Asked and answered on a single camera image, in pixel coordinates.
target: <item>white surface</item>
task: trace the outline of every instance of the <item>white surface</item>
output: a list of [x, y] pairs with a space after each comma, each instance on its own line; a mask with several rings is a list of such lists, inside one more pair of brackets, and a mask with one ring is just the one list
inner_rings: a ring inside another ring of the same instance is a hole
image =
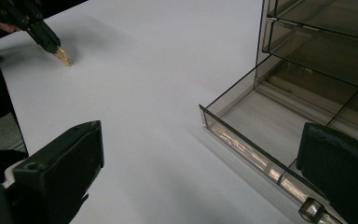
[[302, 222], [253, 168], [224, 163], [200, 120], [198, 104], [254, 66], [260, 11], [251, 0], [89, 0], [46, 20], [71, 67], [25, 33], [0, 40], [31, 153], [102, 121], [105, 167], [73, 223]]

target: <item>table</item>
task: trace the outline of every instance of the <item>table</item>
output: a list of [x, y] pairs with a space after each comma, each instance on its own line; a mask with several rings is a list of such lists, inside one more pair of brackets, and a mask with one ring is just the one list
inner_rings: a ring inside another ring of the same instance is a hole
[[46, 20], [71, 67], [24, 32], [0, 39], [30, 154], [102, 122], [105, 166], [72, 223], [304, 222], [296, 202], [200, 120], [198, 104], [255, 66], [261, 4], [89, 0]]

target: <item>acrylic drawer organizer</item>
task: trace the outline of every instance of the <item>acrylic drawer organizer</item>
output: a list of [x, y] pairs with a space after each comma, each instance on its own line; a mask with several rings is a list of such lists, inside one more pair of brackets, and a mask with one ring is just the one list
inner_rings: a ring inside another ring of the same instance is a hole
[[346, 223], [296, 169], [306, 122], [358, 139], [358, 1], [265, 1], [256, 67], [207, 107], [204, 126], [299, 202]]

